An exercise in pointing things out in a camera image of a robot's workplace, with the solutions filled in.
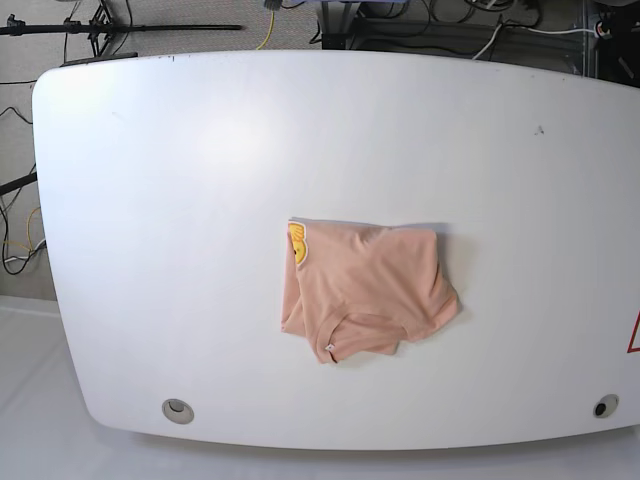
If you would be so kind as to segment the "grey robot base frame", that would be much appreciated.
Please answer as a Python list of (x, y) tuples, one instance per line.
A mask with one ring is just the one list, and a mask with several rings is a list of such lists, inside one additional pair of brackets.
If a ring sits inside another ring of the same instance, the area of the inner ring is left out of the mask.
[(316, 14), (316, 33), (310, 45), (322, 50), (350, 50), (377, 40), (404, 40), (410, 33), (400, 18), (409, 1), (312, 1)]

